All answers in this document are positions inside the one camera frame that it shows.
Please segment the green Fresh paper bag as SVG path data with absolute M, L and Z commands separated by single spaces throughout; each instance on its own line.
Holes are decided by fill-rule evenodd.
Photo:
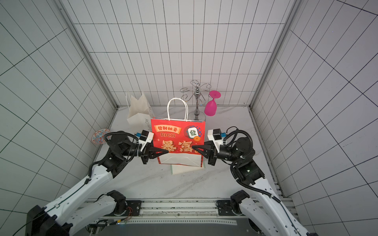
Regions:
M 194 167 L 194 166 L 185 166 L 185 165 L 171 165 L 172 175 L 183 174 L 187 172 L 204 170 L 204 167 Z

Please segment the red printed paper bag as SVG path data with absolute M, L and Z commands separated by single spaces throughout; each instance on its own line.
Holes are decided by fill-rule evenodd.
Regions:
M 185 106 L 183 119 L 173 119 L 169 113 L 172 101 L 181 101 Z M 151 119 L 154 147 L 168 153 L 159 156 L 159 164 L 203 167 L 203 156 L 194 146 L 203 145 L 205 141 L 206 122 L 189 120 L 187 103 L 181 98 L 172 98 L 167 104 L 167 118 Z

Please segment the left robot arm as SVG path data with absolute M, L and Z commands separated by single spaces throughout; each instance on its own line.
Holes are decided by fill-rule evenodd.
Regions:
M 94 203 L 81 208 L 88 198 L 111 180 L 136 157 L 146 164 L 149 159 L 168 154 L 168 150 L 153 145 L 152 132 L 130 134 L 110 132 L 103 136 L 109 146 L 105 157 L 89 166 L 88 174 L 66 193 L 44 207 L 35 206 L 27 214 L 27 236 L 70 236 L 95 220 L 106 216 L 132 215 L 126 197 L 112 190 Z

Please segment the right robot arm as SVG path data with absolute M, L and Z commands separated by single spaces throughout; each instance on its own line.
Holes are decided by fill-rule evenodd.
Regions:
M 289 212 L 275 193 L 263 171 L 254 161 L 253 139 L 244 130 L 223 133 L 208 131 L 208 141 L 193 149 L 214 166 L 217 160 L 229 161 L 230 172 L 243 187 L 230 197 L 231 209 L 244 215 L 266 236 L 310 236 L 311 233 Z

